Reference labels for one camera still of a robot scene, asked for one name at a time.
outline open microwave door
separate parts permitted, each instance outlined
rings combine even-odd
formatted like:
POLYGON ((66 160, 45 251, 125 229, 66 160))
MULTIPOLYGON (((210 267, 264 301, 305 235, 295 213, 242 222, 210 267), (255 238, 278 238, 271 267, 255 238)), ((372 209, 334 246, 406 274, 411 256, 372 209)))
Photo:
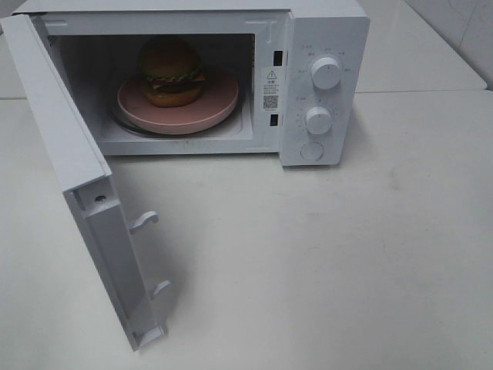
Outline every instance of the open microwave door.
POLYGON ((157 214, 126 221, 111 170, 47 52, 44 25, 36 22, 15 15, 2 19, 2 27, 63 195, 136 350, 163 334, 151 300, 169 282, 146 290, 130 237, 157 214))

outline white microwave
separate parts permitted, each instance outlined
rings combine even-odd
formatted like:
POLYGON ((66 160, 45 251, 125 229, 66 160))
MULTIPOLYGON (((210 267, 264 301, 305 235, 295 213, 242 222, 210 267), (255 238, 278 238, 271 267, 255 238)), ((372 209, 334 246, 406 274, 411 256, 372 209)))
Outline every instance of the white microwave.
POLYGON ((144 285, 131 234, 157 214, 127 221, 104 156, 279 153, 283 166, 336 164, 368 26, 354 0, 28 0, 2 19, 62 192, 134 350, 163 334, 152 300, 170 283, 144 285), (210 128, 153 132, 120 104, 156 35, 178 35, 234 78, 234 104, 210 128))

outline timer knob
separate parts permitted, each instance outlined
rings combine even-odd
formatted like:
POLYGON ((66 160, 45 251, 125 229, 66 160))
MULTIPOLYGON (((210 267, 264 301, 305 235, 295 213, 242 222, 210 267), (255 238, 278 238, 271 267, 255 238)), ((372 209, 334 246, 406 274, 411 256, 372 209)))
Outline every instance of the timer knob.
POLYGON ((342 64, 334 56, 324 56, 311 65, 311 79, 319 89, 332 89, 341 78, 342 64))
POLYGON ((322 106, 315 106, 305 116, 307 131, 314 135, 322 135, 332 128, 332 115, 322 106))

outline hamburger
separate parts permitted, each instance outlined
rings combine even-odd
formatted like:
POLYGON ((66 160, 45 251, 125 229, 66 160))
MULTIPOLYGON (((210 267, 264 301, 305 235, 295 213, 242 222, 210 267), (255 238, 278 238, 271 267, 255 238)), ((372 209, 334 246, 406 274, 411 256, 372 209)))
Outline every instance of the hamburger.
POLYGON ((199 54, 188 43, 172 35, 150 39, 140 49, 138 69, 141 89, 155 106, 184 106, 200 94, 205 77, 199 54))

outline warning label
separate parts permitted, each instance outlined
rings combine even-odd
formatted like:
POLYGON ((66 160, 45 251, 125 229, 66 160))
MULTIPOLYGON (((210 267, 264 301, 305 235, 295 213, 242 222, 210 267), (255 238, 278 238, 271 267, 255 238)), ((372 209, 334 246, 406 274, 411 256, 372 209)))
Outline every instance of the warning label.
POLYGON ((281 94, 283 93, 283 67, 262 68, 262 94, 264 112, 278 113, 281 110, 281 94))

